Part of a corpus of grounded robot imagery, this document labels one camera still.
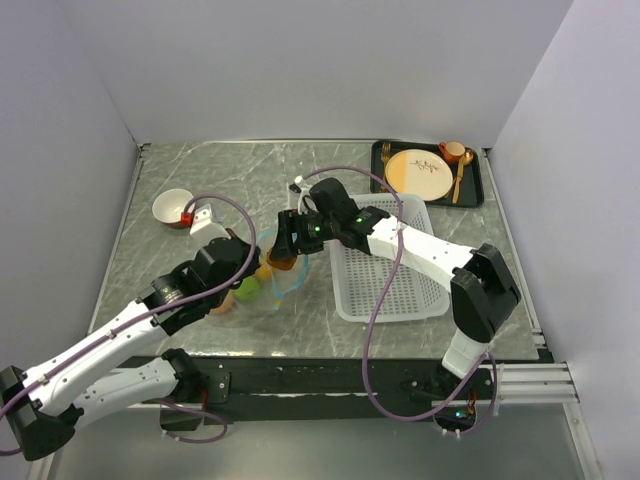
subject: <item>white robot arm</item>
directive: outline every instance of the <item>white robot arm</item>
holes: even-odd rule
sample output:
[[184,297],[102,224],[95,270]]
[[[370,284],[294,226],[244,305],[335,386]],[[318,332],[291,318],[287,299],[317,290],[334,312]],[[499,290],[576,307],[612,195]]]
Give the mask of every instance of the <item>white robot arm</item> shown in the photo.
[[322,250],[328,240],[394,260],[402,230],[401,264],[432,278],[451,293],[457,330],[442,365],[464,378],[520,302],[520,291],[500,252],[487,244],[474,249],[446,242],[376,207],[360,209],[335,178],[313,185],[309,196],[317,211],[285,210],[278,214],[278,236],[268,261],[286,265],[298,253]]

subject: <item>plate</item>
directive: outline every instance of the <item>plate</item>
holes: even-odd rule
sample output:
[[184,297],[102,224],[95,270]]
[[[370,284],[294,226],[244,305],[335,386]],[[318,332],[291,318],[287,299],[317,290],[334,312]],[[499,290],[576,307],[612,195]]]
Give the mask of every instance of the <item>plate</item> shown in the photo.
[[444,197],[453,184],[449,165],[435,153],[424,150],[396,153],[384,172],[396,192],[412,193],[426,202]]

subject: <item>gray marble surface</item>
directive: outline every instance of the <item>gray marble surface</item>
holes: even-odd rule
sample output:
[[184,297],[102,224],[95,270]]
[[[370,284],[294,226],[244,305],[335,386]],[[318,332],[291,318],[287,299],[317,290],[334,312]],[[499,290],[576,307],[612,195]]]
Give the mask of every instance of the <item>gray marble surface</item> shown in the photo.
[[[257,230],[276,226],[287,208],[286,185],[296,175],[329,165],[368,168],[370,143],[186,143],[152,144],[144,160],[93,328],[113,318],[156,276],[193,258],[198,249],[187,230],[171,230],[154,220],[155,197],[170,188],[197,193],[215,191],[243,205]],[[481,158],[485,203],[477,209],[429,207],[434,234],[463,245],[489,242],[499,248],[515,273],[513,253],[496,202],[488,164]],[[336,172],[350,193],[369,193],[368,178]],[[242,217],[214,203],[224,225],[248,239]],[[359,357],[364,324],[340,318],[335,309],[329,253],[311,257],[308,280],[287,296],[278,311],[267,299],[236,303],[224,315],[211,315],[140,354],[155,355],[181,347],[194,355],[287,357]],[[375,357],[440,358],[455,331],[451,309],[426,320],[376,327]],[[537,359],[531,320],[521,303],[496,335],[491,351],[503,360]]]

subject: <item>gold spoon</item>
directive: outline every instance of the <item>gold spoon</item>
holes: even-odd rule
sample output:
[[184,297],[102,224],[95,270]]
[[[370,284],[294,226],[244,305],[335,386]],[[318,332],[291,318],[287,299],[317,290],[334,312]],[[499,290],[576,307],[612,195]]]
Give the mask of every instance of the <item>gold spoon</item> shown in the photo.
[[458,160],[458,173],[456,174],[456,186],[453,190],[453,203],[458,203],[460,196],[460,182],[464,175],[464,167],[473,162],[473,152],[469,149],[465,150],[464,155]]

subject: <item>cable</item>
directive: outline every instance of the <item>cable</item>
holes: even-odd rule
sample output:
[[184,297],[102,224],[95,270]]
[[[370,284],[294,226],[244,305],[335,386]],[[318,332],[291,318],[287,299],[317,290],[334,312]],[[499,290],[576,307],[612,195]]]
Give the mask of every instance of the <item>cable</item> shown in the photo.
[[[398,219],[402,220],[403,205],[396,191],[393,188],[391,188],[391,186],[387,184],[387,182],[382,180],[380,177],[378,177],[377,175],[374,175],[373,173],[365,169],[358,168],[358,167],[351,167],[351,166],[325,167],[325,168],[319,168],[318,170],[314,170],[313,172],[308,173],[307,175],[304,175],[302,178],[306,180],[309,177],[312,177],[314,175],[318,175],[320,173],[324,173],[332,170],[350,170],[353,172],[362,173],[363,175],[366,175],[372,178],[373,180],[378,182],[380,185],[386,187],[389,193],[393,195],[393,198],[398,203]],[[375,397],[373,389],[371,388],[371,383],[369,381],[369,349],[371,347],[371,339],[373,338],[373,327],[375,325],[376,318],[378,316],[378,313],[380,312],[380,308],[382,307],[384,298],[386,297],[387,293],[389,292],[389,289],[391,288],[391,283],[393,282],[393,279],[396,273],[398,272],[398,268],[400,267],[403,250],[404,250],[404,239],[402,236],[402,229],[398,228],[398,253],[396,255],[395,260],[393,261],[391,272],[389,273],[389,276],[387,277],[387,280],[385,281],[384,286],[382,287],[380,296],[378,297],[378,300],[376,300],[375,306],[373,307],[373,310],[371,312],[371,317],[369,318],[369,324],[367,325],[367,333],[364,341],[364,347],[362,350],[362,382],[364,383],[364,388],[367,392],[367,396],[369,397],[369,400],[371,401],[373,406],[376,408],[376,410],[378,410],[378,412],[380,412],[382,415],[392,418],[394,420],[401,421],[401,422],[418,422],[421,420],[426,420],[427,418],[435,415],[442,409],[446,408],[449,405],[449,403],[451,403],[451,401],[455,399],[455,397],[462,391],[465,385],[469,382],[471,377],[475,374],[476,369],[480,366],[480,364],[486,358],[486,355],[482,355],[476,361],[476,363],[473,365],[471,370],[469,370],[469,373],[467,373],[467,375],[462,379],[462,381],[453,390],[453,392],[451,392],[451,394],[440,405],[438,405],[435,408],[432,408],[427,412],[424,412],[419,415],[413,415],[413,416],[396,415],[395,413],[392,413],[388,411],[386,408],[384,408],[384,406],[382,406],[382,404],[378,401],[378,399]]]
[[220,425],[222,425],[222,432],[220,432],[218,435],[216,435],[215,437],[203,438],[203,439],[184,438],[184,437],[181,437],[179,435],[176,435],[173,432],[169,432],[169,431],[165,430],[166,435],[168,437],[171,437],[174,440],[177,440],[178,442],[182,442],[182,443],[198,443],[198,444],[213,443],[215,441],[220,440],[222,437],[224,437],[227,434],[227,430],[229,429],[229,426],[227,425],[227,422],[225,422],[225,420],[222,417],[214,415],[213,413],[209,413],[209,412],[207,412],[205,410],[195,410],[193,408],[182,407],[180,405],[176,405],[175,403],[168,402],[167,400],[163,400],[161,398],[155,399],[154,402],[155,403],[159,403],[160,405],[164,405],[165,407],[169,407],[169,408],[171,408],[173,410],[178,410],[179,412],[190,413],[191,415],[197,415],[197,416],[202,417],[202,418],[209,418],[211,420],[214,420],[214,421],[218,422]]
[[[215,293],[218,293],[218,292],[224,290],[225,288],[230,287],[231,285],[233,285],[242,276],[242,274],[245,272],[245,270],[249,267],[249,265],[250,265],[250,263],[251,263],[251,261],[253,259],[253,254],[255,253],[255,250],[256,250],[256,238],[257,238],[256,237],[256,229],[255,229],[255,226],[253,225],[253,221],[251,220],[251,217],[249,216],[249,213],[244,208],[242,208],[242,206],[240,204],[236,203],[234,200],[232,200],[229,197],[226,197],[224,195],[219,195],[217,193],[196,195],[191,200],[189,200],[189,202],[185,205],[184,212],[185,213],[188,212],[189,208],[191,207],[191,205],[193,205],[198,200],[202,200],[204,198],[215,198],[215,199],[222,200],[223,202],[228,203],[229,205],[234,207],[236,210],[238,210],[240,212],[240,214],[244,217],[244,219],[247,221],[247,225],[249,226],[249,232],[251,234],[251,247],[249,249],[249,254],[247,255],[247,259],[242,264],[240,269],[229,280],[227,280],[226,282],[224,282],[224,283],[222,283],[222,284],[220,284],[220,285],[218,285],[216,287],[213,287],[213,288],[211,288],[209,290],[206,290],[204,292],[200,292],[200,293],[197,293],[195,295],[191,295],[189,297],[182,298],[180,300],[177,300],[175,302],[169,303],[167,305],[162,305],[160,307],[152,308],[148,312],[145,312],[145,313],[142,313],[142,314],[140,314],[140,315],[138,315],[136,317],[133,317],[132,319],[122,323],[122,325],[119,325],[118,327],[113,328],[112,329],[113,335],[117,335],[117,334],[121,333],[122,331],[126,330],[127,328],[135,325],[136,323],[141,322],[142,320],[145,320],[146,318],[149,318],[149,317],[151,317],[153,315],[165,312],[167,310],[174,309],[176,307],[180,307],[182,305],[186,305],[187,303],[190,303],[190,302],[201,300],[201,299],[203,299],[205,297],[208,297],[209,295],[213,295]],[[54,377],[55,375],[60,373],[62,370],[64,370],[68,366],[72,365],[73,363],[77,362],[79,359],[83,358],[85,355],[87,355],[88,353],[92,352],[96,347],[98,347],[99,345],[102,345],[103,343],[105,343],[106,341],[110,340],[111,338],[112,337],[107,337],[107,336],[102,336],[102,337],[97,338],[96,340],[91,342],[89,345],[87,345],[83,349],[79,350],[74,355],[70,356],[67,360],[65,360],[63,362],[60,362],[60,364],[58,364],[56,367],[52,368],[49,372],[47,372],[45,374],[45,377],[47,379]],[[34,390],[39,388],[40,385],[42,383],[46,382],[46,381],[47,380],[44,380],[44,379],[38,379],[34,383],[29,385],[27,388],[24,388],[23,390],[20,390],[0,410],[0,421],[2,421],[2,419],[15,406],[16,403],[18,403],[20,400],[22,400],[24,397],[29,395],[31,392],[33,392]],[[22,451],[22,449],[20,449],[20,448],[14,449],[14,450],[0,450],[0,457],[8,457],[8,456],[11,456],[11,455],[16,455],[16,454],[20,453],[21,451]]]

